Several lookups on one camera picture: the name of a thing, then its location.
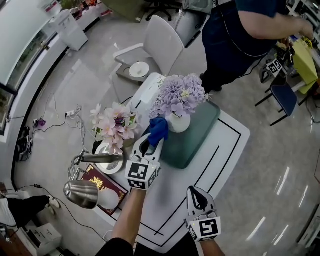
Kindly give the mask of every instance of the flower arrangement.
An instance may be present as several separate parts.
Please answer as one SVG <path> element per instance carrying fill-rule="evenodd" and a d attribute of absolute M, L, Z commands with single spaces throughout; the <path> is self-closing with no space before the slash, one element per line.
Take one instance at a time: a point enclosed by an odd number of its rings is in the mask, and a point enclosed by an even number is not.
<path fill-rule="evenodd" d="M 159 94 L 153 102 L 149 117 L 159 115 L 183 117 L 195 112 L 196 107 L 205 102 L 209 95 L 202 87 L 202 80 L 195 74 L 173 75 L 160 85 Z"/>
<path fill-rule="evenodd" d="M 106 108 L 103 113 L 100 104 L 90 112 L 90 116 L 93 117 L 93 131 L 100 134 L 103 141 L 109 144 L 109 154 L 122 153 L 124 140 L 135 137 L 139 124 L 138 113 L 116 102 L 112 104 L 112 108 Z"/>

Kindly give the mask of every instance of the marble floor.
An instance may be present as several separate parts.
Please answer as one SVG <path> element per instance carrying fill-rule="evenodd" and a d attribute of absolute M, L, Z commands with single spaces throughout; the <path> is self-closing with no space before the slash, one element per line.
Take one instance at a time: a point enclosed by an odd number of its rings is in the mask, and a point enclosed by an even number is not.
<path fill-rule="evenodd" d="M 170 23 L 174 25 L 176 21 L 177 17 Z M 89 114 L 97 103 L 107 99 L 106 104 L 110 105 L 132 96 L 138 86 L 117 77 L 113 53 L 141 43 L 147 25 L 145 20 L 141 24 L 129 23 L 115 15 L 96 24 L 87 33 L 89 42 L 83 49 L 67 54 L 58 64 L 36 101 L 28 124 L 31 126 L 32 120 L 41 115 L 47 121 L 46 127 L 61 124 L 65 112 L 81 106 L 79 114 L 86 129 L 91 130 Z M 171 74 L 200 74 L 205 70 L 204 47 L 198 38 L 182 53 Z M 311 124 L 306 106 L 302 105 L 294 116 L 270 127 L 281 116 L 274 100 L 255 107 L 268 86 L 260 83 L 255 69 L 251 75 L 225 85 L 211 98 L 251 131 L 238 164 L 216 198 L 223 219 L 222 235 L 216 241 L 228 256 L 303 255 L 296 239 L 320 202 L 320 185 L 314 178 L 319 126 Z M 70 161 L 83 148 L 81 132 L 73 128 L 77 120 L 68 119 L 67 123 L 46 133 L 35 133 L 32 156 L 16 165 L 15 182 L 18 187 L 40 184 L 63 200 L 80 223 L 103 236 L 112 229 L 111 225 L 95 212 L 68 202 L 63 194 Z M 93 142 L 94 136 L 87 131 L 84 147 L 91 150 Z M 33 195 L 42 193 L 35 188 L 30 191 Z M 63 236 L 62 246 L 75 255 L 93 256 L 104 244 L 92 230 L 75 223 L 65 208 L 58 210 L 55 218 L 46 211 L 39 217 L 53 223 Z"/>

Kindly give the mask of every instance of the sleeve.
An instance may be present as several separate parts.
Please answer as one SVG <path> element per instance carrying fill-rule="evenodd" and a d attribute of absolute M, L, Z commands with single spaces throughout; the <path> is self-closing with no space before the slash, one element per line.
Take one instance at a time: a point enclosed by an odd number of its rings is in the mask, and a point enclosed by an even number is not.
<path fill-rule="evenodd" d="M 108 241 L 96 256 L 134 256 L 134 250 L 130 243 L 121 239 L 113 238 Z"/>
<path fill-rule="evenodd" d="M 277 14 L 277 0 L 235 0 L 238 11 L 262 14 L 273 18 Z"/>

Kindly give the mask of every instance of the red book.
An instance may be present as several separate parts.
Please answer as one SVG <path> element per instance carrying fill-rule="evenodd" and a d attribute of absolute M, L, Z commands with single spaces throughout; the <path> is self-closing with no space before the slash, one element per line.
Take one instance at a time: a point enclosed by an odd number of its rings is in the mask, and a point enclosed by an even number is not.
<path fill-rule="evenodd" d="M 82 180 L 85 181 L 91 181 L 96 184 L 99 190 L 105 190 L 105 189 L 111 189 L 115 191 L 119 196 L 119 205 L 122 203 L 122 201 L 125 199 L 128 191 L 120 186 L 118 183 L 116 183 L 113 179 L 108 177 L 105 174 L 102 174 L 96 166 L 93 166 L 92 164 L 89 164 L 88 168 L 86 169 L 88 174 L 84 174 L 82 177 Z M 106 214 L 111 216 L 114 214 L 116 209 L 113 210 L 107 210 L 100 205 L 98 207 L 103 210 Z"/>

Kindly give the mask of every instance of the blue chair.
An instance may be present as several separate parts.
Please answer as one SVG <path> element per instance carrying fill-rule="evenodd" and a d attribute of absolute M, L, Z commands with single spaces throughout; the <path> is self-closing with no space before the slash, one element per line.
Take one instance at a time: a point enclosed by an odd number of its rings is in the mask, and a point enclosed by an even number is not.
<path fill-rule="evenodd" d="M 255 106 L 259 106 L 261 103 L 269 99 L 270 97 L 274 96 L 276 101 L 281 106 L 282 110 L 285 112 L 285 116 L 281 117 L 279 120 L 273 122 L 270 126 L 274 126 L 277 123 L 281 122 L 283 119 L 286 119 L 287 117 L 291 116 L 294 112 L 294 109 L 296 107 L 296 104 L 298 102 L 297 96 L 292 90 L 291 86 L 287 84 L 287 78 L 282 77 L 278 75 L 272 84 L 270 85 L 270 88 L 265 91 L 265 93 L 271 92 L 268 96 L 266 96 L 264 99 L 260 100 Z"/>

